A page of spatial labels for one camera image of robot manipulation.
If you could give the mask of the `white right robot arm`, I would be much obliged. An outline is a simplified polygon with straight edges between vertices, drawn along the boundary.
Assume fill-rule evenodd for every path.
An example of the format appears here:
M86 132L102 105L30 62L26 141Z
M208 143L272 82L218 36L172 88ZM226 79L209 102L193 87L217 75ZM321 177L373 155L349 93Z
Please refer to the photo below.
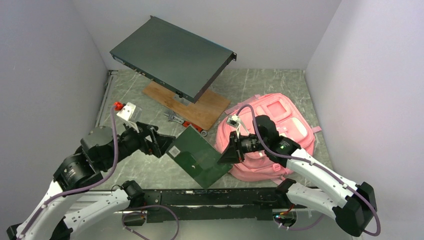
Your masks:
M378 236L381 224L377 215L374 188L367 182L358 184L349 180L312 157L294 140L280 135L276 124L267 116L256 116L253 133L240 133L241 119L231 115L226 124L234 127L229 143L218 163L238 164L248 153L264 151L278 166L300 174L315 184L310 189L293 179L285 179L275 190L276 203L287 208L291 204L318 211L333 220L347 234Z

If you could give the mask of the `pink student backpack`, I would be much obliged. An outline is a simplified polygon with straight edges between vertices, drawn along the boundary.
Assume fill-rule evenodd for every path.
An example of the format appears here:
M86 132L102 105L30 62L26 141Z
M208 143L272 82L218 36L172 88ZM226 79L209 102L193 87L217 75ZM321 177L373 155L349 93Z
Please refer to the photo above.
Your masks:
M314 134L322 130L320 126L311 127L295 104L281 93L254 95L226 110L226 114L228 117L238 115L244 123L240 130L242 136L255 133L253 117L266 115L275 124L275 130L267 130L263 120L257 120L260 136L266 144L280 135L292 139L310 155L314 152ZM292 170L271 161L261 150L246 153L244 161L234 164L229 173L244 182L272 180L279 184Z

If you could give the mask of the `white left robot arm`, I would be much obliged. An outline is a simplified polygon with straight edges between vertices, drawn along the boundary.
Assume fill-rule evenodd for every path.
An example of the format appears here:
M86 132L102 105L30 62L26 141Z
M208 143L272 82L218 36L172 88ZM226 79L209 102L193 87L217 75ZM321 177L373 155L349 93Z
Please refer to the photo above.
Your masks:
M31 215L7 229L11 240L71 240L87 227L114 212L152 207L153 199L134 180L127 180L89 206L70 212L85 193L103 184L118 163L140 151L162 157L175 136L158 133L158 127L137 122L117 134L116 126L99 126L81 139L80 147L65 158L53 174L49 188Z

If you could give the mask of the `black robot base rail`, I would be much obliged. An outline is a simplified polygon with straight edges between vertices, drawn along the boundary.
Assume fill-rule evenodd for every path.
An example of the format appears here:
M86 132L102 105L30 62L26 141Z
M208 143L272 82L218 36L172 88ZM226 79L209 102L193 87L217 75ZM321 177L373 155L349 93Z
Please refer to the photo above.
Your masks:
M122 212L126 226L167 221L295 219L295 209L275 187L144 189L144 196Z

